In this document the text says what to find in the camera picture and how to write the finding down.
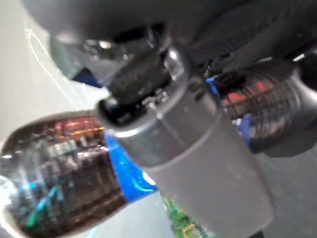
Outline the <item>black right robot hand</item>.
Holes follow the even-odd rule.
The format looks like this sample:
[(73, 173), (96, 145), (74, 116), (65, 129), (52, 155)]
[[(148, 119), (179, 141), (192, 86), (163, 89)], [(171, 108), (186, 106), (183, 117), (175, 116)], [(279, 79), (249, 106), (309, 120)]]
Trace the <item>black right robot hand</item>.
[(191, 217), (245, 238), (273, 219), (254, 155), (317, 121), (314, 0), (25, 0), (102, 125)]

